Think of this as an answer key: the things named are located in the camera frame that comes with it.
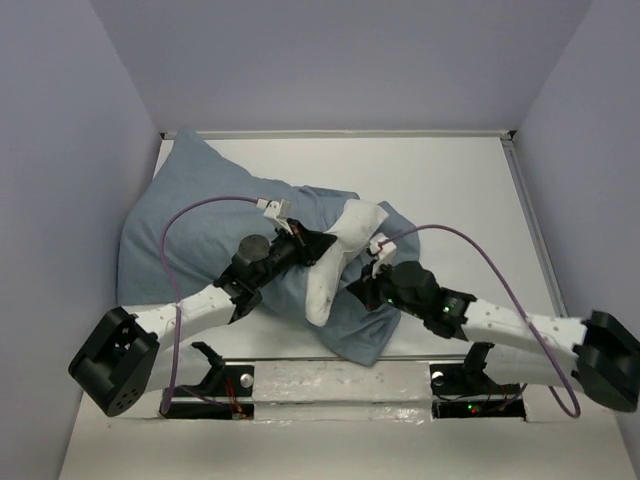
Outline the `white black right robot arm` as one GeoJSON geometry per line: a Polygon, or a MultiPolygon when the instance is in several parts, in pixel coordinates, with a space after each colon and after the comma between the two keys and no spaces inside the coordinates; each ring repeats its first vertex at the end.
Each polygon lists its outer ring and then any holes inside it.
{"type": "Polygon", "coordinates": [[[610,410],[639,403],[639,341],[613,315],[520,314],[438,284],[417,261],[367,265],[348,290],[368,310],[393,307],[431,333],[471,343],[462,384],[482,392],[497,384],[563,386],[610,410]]]}

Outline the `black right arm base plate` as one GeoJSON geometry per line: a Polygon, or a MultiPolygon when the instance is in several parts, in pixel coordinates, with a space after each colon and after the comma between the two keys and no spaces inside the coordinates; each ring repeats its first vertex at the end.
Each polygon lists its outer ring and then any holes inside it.
{"type": "Polygon", "coordinates": [[[462,361],[429,366],[434,419],[526,419],[522,387],[496,383],[487,375],[492,349],[492,344],[475,343],[462,361]]]}

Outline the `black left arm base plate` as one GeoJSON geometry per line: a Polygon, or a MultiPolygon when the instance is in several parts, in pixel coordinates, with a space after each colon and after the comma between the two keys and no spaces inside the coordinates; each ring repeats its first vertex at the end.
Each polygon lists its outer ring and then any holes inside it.
{"type": "Polygon", "coordinates": [[[193,342],[188,353],[206,360],[207,370],[196,384],[178,384],[159,415],[176,420],[252,420],[255,366],[228,363],[205,342],[193,342]]]}

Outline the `blue-grey fabric pillowcase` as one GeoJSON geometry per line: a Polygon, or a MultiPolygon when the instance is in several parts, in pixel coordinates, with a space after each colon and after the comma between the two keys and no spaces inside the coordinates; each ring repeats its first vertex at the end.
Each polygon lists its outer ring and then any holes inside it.
{"type": "MultiPolygon", "coordinates": [[[[290,201],[292,218],[309,230],[326,233],[347,200],[362,200],[354,192],[256,177],[220,155],[195,131],[183,129],[124,223],[118,303],[167,304],[175,298],[174,285],[183,296],[195,294],[221,276],[244,237],[273,238],[273,225],[249,202],[258,197],[290,201]]],[[[389,203],[378,205],[388,218],[374,236],[392,237],[412,228],[389,203]]],[[[306,319],[310,268],[294,267],[262,288],[262,306],[289,323],[307,326],[337,355],[361,365],[374,364],[394,333],[400,313],[391,307],[369,312],[347,291],[370,260],[367,247],[344,269],[324,326],[314,326],[306,319]]]]}

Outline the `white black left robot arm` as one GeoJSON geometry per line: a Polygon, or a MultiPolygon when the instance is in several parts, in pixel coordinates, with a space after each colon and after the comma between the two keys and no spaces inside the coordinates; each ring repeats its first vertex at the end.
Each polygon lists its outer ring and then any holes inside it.
{"type": "Polygon", "coordinates": [[[200,292],[139,313],[107,311],[72,358],[69,375],[106,416],[126,412],[144,393],[178,382],[182,339],[246,317],[262,288],[293,267],[315,266],[336,240],[299,223],[272,240],[243,238],[222,275],[200,292]]]}

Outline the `white pillow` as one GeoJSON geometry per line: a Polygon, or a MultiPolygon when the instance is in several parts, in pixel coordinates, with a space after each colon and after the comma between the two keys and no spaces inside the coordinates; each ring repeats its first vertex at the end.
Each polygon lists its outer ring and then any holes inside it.
{"type": "Polygon", "coordinates": [[[387,212],[378,204],[346,201],[342,214],[327,231],[335,242],[307,276],[305,314],[309,323],[317,327],[327,323],[344,269],[369,245],[387,218],[387,212]]]}

